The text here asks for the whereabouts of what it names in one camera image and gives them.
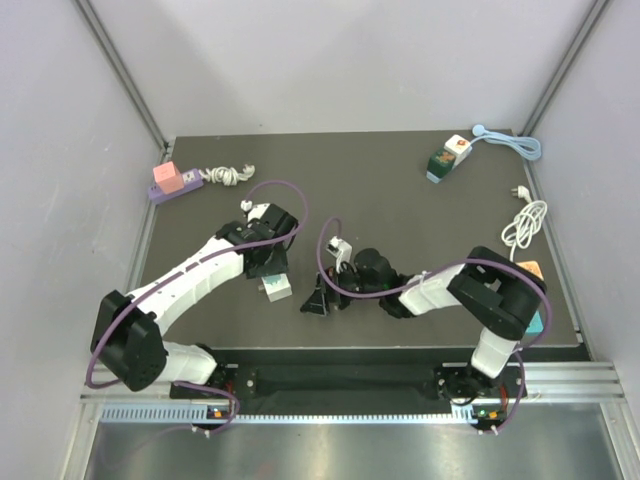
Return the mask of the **white cube socket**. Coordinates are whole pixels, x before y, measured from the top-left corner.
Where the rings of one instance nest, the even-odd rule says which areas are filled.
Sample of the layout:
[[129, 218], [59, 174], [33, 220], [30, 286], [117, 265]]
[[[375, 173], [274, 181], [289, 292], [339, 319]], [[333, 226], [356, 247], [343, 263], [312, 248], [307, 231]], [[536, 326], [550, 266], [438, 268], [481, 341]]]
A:
[[265, 293], [270, 302], [276, 302], [292, 295], [292, 287], [289, 279], [288, 282], [284, 285], [270, 288], [269, 286], [265, 286], [263, 284], [262, 278], [261, 284], [259, 285], [259, 291]]

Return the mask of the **purple power strip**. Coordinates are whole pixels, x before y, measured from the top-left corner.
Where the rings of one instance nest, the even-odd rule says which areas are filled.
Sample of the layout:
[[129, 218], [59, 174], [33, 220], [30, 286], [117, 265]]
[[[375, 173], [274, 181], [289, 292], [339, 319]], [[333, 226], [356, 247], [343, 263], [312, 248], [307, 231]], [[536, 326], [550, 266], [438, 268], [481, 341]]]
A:
[[185, 195], [204, 185], [204, 180], [197, 169], [174, 175], [172, 178], [154, 183], [148, 188], [148, 198], [154, 205]]

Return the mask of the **pink charger plug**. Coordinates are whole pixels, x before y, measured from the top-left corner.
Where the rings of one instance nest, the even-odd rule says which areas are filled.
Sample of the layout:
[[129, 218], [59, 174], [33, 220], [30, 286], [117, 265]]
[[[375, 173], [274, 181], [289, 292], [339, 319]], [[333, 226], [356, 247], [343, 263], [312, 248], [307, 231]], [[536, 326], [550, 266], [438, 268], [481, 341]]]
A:
[[184, 187], [182, 174], [172, 161], [156, 166], [153, 169], [153, 177], [156, 186], [164, 194], [172, 194]]

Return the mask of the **teal charger plug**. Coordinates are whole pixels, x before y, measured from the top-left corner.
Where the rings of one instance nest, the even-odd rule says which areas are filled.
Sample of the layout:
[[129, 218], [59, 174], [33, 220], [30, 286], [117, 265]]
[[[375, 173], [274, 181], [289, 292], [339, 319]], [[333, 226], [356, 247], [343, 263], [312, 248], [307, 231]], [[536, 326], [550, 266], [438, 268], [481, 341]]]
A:
[[286, 284], [288, 282], [288, 278], [286, 274], [276, 274], [276, 275], [264, 276], [262, 278], [262, 281], [265, 286], [269, 286], [270, 288], [273, 288], [275, 286]]

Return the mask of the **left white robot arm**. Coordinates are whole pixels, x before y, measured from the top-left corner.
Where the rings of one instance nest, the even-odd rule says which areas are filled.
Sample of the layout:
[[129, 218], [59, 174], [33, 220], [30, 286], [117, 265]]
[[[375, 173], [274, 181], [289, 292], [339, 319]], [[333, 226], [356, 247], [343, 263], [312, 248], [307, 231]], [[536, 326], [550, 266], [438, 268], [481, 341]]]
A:
[[155, 382], [188, 382], [205, 396], [226, 387], [227, 374], [205, 346], [168, 342], [164, 336], [189, 309], [237, 277], [278, 275], [298, 220], [281, 207], [252, 206], [244, 221], [223, 225], [195, 254], [157, 280], [101, 301], [90, 351], [132, 392]]

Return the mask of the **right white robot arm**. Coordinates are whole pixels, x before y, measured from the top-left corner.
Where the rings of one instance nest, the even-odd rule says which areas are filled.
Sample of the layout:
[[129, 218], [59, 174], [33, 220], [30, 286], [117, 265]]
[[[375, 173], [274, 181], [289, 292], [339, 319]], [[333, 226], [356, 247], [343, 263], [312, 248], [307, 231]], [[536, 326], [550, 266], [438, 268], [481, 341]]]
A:
[[398, 319], [462, 307], [483, 326], [466, 372], [469, 388], [481, 396], [502, 385], [502, 371], [522, 348], [536, 312], [550, 309], [542, 279], [483, 246], [460, 263], [413, 276], [398, 273], [374, 248], [361, 250], [352, 261], [343, 247], [327, 250], [336, 265], [317, 274], [301, 312], [326, 316], [331, 306], [344, 310], [356, 299], [376, 299]]

